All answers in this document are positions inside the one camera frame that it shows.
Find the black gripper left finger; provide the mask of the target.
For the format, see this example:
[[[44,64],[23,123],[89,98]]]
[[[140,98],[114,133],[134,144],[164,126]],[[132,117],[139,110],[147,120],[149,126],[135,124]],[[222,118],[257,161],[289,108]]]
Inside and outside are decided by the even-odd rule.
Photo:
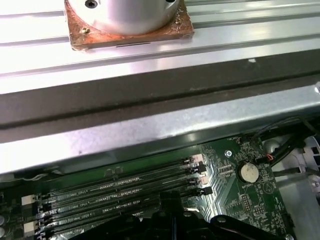
[[[86,240],[171,240],[174,229],[174,191],[159,195],[159,210],[140,219],[123,215],[84,233]]]

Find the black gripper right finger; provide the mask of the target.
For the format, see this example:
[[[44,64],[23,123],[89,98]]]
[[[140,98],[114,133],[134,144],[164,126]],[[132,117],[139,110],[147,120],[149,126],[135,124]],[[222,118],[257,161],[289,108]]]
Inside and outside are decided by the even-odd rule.
[[[216,215],[209,221],[184,210],[181,195],[174,192],[174,217],[178,240],[284,240],[275,235],[227,215]]]

